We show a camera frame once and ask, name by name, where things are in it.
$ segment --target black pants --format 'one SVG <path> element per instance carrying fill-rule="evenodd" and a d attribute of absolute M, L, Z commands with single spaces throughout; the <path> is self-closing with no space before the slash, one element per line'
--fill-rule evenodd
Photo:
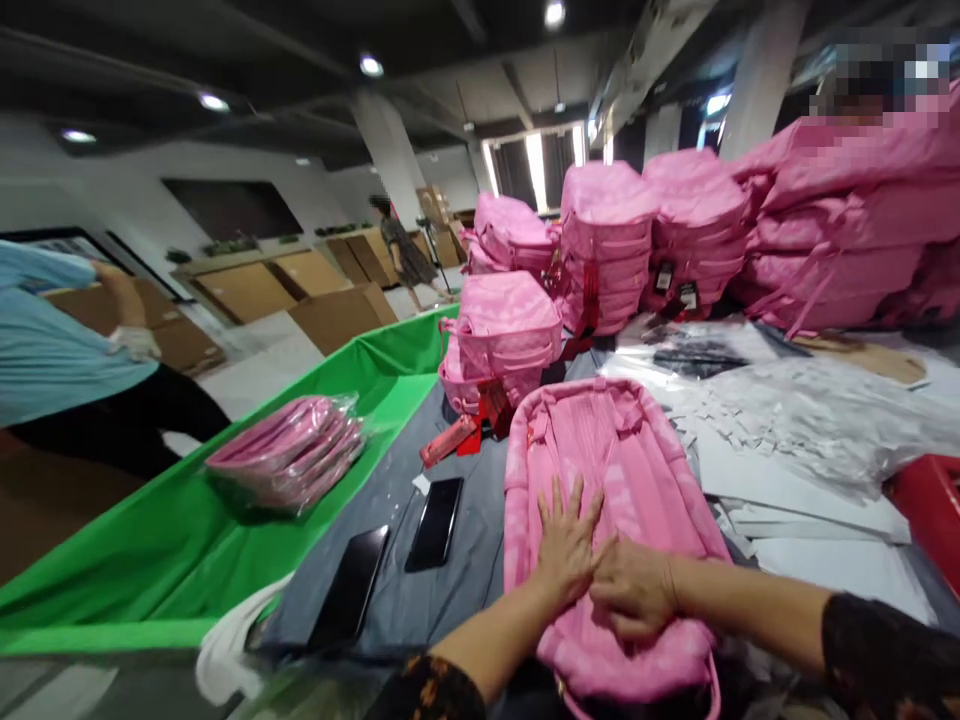
<path fill-rule="evenodd" d="M 7 430 L 38 450 L 95 460 L 151 480 L 180 460 L 163 442 L 162 432 L 206 442 L 229 425 L 203 388 L 160 365 L 129 390 Z"/>

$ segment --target red crate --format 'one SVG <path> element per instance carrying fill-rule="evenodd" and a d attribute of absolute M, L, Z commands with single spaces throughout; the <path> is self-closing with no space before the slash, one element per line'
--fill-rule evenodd
<path fill-rule="evenodd" d="M 960 598 L 960 458 L 924 455 L 894 476 L 888 494 Z"/>

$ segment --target ceiling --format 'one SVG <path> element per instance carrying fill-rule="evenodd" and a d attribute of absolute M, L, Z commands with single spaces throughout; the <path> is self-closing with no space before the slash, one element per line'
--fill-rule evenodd
<path fill-rule="evenodd" d="M 565 3 L 566 21 L 551 33 L 545 0 L 2 0 L 0 112 L 39 118 L 73 155 L 199 140 L 338 169 L 370 161 L 350 110 L 364 86 L 394 101 L 421 150 L 593 117 L 622 93 L 634 113 L 708 97 L 732 82 L 761 0 Z M 956 27 L 958 7 L 813 0 L 795 77 L 822 74 L 817 63 L 842 27 Z M 684 23 L 673 45 L 655 37 Z M 646 89 L 629 74 L 618 85 L 618 65 L 642 71 L 654 47 Z M 360 73 L 363 52 L 380 60 L 383 78 Z M 204 91 L 231 112 L 203 109 Z M 66 143 L 65 128 L 98 141 Z"/>

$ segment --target dress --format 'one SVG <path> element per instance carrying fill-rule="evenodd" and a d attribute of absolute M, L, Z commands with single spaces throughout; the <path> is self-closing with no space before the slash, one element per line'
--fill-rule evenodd
<path fill-rule="evenodd" d="M 960 720 L 957 638 L 921 625 L 883 603 L 834 595 L 823 613 L 823 654 L 826 690 L 851 718 L 857 710 L 868 710 L 857 717 Z M 809 705 L 815 710 L 815 703 Z M 828 716 L 784 712 L 780 717 Z M 366 720 L 485 718 L 483 699 L 470 678 L 430 656 L 407 663 L 387 682 L 366 715 Z"/>
<path fill-rule="evenodd" d="M 429 285 L 437 279 L 437 271 L 427 260 L 420 249 L 414 245 L 403 225 L 396 218 L 384 218 L 380 221 L 380 232 L 387 246 L 400 247 L 400 282 L 405 287 L 413 288 L 417 285 Z"/>

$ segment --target hand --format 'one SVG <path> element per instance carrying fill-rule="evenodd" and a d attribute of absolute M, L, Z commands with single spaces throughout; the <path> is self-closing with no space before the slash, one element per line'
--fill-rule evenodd
<path fill-rule="evenodd" d="M 620 640 L 652 642 L 679 607 L 669 556 L 617 539 L 600 558 L 590 598 Z"/>
<path fill-rule="evenodd" d="M 109 339 L 113 344 L 107 350 L 108 355 L 114 355 L 126 348 L 134 362 L 160 359 L 160 348 L 153 339 L 153 333 L 147 328 L 121 325 L 113 331 Z"/>
<path fill-rule="evenodd" d="M 595 555 L 592 549 L 593 530 L 603 506 L 603 491 L 594 494 L 582 520 L 583 477 L 577 477 L 566 510 L 562 494 L 560 478 L 554 476 L 552 512 L 542 492 L 537 498 L 543 537 L 537 569 L 531 578 L 551 593 L 558 610 L 576 602 L 587 591 L 603 553 L 601 550 Z"/>

